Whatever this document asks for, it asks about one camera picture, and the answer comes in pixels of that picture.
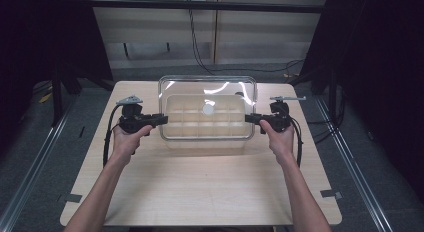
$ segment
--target black wire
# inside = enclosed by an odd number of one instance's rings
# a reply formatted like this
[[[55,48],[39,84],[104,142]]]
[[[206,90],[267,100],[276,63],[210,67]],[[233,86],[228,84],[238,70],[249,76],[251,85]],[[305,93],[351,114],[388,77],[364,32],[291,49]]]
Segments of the black wire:
[[[194,30],[194,20],[193,20],[193,11],[190,9],[188,10],[189,15],[190,15],[190,27],[191,27],[191,37],[192,37],[192,47],[193,47],[193,53],[194,53],[194,58],[196,59],[197,64],[203,68],[204,70],[206,70],[209,74],[211,75],[215,75],[212,72],[223,72],[223,71],[253,71],[253,72],[264,72],[264,73],[273,73],[273,72],[281,72],[284,70],[287,70],[293,66],[295,66],[296,64],[305,61],[305,59],[301,59],[301,60],[292,60],[287,62],[286,66],[284,68],[281,69],[275,69],[275,70],[258,70],[258,69],[245,69],[245,68],[232,68],[232,69],[211,69],[211,68],[207,68],[205,66],[205,64],[203,64],[203,61],[200,57],[200,52],[199,52],[199,48],[197,46],[197,39],[196,39],[196,32]]]
[[[49,86],[50,86],[50,83],[51,83],[51,80],[49,80],[49,81],[47,81],[47,82],[43,83],[43,84],[42,84],[42,85],[40,85],[40,86],[37,86],[36,88],[34,88],[34,89],[32,90],[32,93],[33,93],[33,94],[37,94],[37,93],[39,93],[39,92],[40,92],[40,91],[42,91],[43,89],[47,88],[47,87],[45,87],[46,85],[49,85]]]
[[[113,129],[117,126],[115,125],[112,129],[112,120],[113,120],[113,115],[115,114],[115,111],[119,108],[119,106],[121,105],[115,105],[115,108],[113,108],[112,113],[110,114],[110,118],[109,118],[109,123],[107,125],[107,131],[106,131],[106,137],[105,137],[105,146],[103,149],[103,167],[105,167],[108,159],[109,159],[109,142],[110,142],[110,137],[112,136],[112,131]]]
[[[323,138],[321,138],[321,139],[319,139],[319,140],[315,141],[315,145],[317,145],[317,144],[319,144],[319,143],[323,142],[323,141],[324,141],[324,140],[326,140],[328,137],[330,137],[330,135],[333,135],[334,133],[336,133],[336,132],[339,130],[339,128],[340,128],[340,126],[341,126],[341,124],[343,123],[344,113],[345,113],[345,107],[346,107],[346,94],[345,94],[345,92],[344,92],[344,90],[343,90],[343,91],[342,91],[341,100],[340,100],[340,105],[339,105],[339,115],[337,115],[337,116],[336,116],[336,117],[337,117],[337,120],[336,120],[336,121],[331,121],[331,120],[329,120],[329,121],[325,122],[325,123],[333,122],[333,127],[334,127],[334,128],[333,128],[333,129],[330,129],[330,132],[328,132],[328,134],[326,134]],[[318,137],[318,136],[320,136],[321,134],[323,134],[323,132],[321,132],[321,133],[319,133],[319,134],[315,135],[314,137]]]
[[[302,129],[300,127],[299,122],[297,122],[297,120],[295,120],[293,117],[289,116],[290,122],[294,127],[294,130],[296,132],[297,135],[297,166],[300,167],[300,162],[302,161],[302,145],[303,145],[303,141],[302,141]]]

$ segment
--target clear plastic container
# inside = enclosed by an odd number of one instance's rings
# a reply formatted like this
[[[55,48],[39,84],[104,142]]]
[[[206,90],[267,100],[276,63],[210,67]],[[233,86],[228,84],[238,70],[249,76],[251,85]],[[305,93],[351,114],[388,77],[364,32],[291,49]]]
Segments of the clear plastic container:
[[[159,81],[160,126],[171,148],[239,148],[254,134],[256,82],[247,76],[165,76]]]

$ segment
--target wooden tabletop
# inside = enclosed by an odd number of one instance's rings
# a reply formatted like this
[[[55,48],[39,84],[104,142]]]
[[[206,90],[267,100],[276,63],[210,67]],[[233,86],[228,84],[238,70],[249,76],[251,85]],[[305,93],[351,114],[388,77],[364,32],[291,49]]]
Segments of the wooden tabletop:
[[[256,112],[269,114],[270,96],[295,97],[286,84],[257,84]],[[143,113],[159,112],[158,82],[118,82],[72,189],[85,199],[102,170],[107,123],[115,102],[130,95],[143,99]],[[342,217],[298,101],[287,101],[302,128],[301,170],[330,224]],[[114,121],[120,116],[115,113]],[[281,167],[268,148],[268,137],[255,135],[242,149],[169,149],[159,129],[141,139],[113,195],[105,225],[287,225],[290,203]],[[67,202],[60,221],[66,225],[80,203]]]

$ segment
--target hand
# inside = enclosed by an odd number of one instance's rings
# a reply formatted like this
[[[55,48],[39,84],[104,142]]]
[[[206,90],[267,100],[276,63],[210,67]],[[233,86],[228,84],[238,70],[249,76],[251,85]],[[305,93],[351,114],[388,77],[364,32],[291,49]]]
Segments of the hand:
[[[266,120],[259,121],[262,129],[269,137],[269,148],[277,157],[277,162],[283,166],[283,162],[293,159],[294,128],[292,125],[283,132],[276,132]]]
[[[134,134],[128,134],[121,127],[113,129],[113,153],[109,160],[120,162],[123,166],[131,160],[131,155],[140,146],[140,138],[148,134],[153,127],[146,125]]]

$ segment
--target black controller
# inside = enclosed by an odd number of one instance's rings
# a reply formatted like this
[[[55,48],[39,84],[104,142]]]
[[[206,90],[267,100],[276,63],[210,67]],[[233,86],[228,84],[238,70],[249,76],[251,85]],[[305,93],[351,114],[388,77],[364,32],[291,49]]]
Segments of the black controller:
[[[122,116],[119,118],[119,126],[125,132],[133,134],[146,125],[156,128],[158,125],[168,123],[168,116],[164,116],[164,114],[142,114],[142,109],[143,106],[138,104],[123,105]]]
[[[282,132],[284,129],[289,127],[291,123],[289,106],[282,100],[277,99],[276,102],[270,104],[270,107],[271,115],[251,113],[250,115],[245,115],[245,121],[260,126],[259,121],[266,120],[275,131]]]

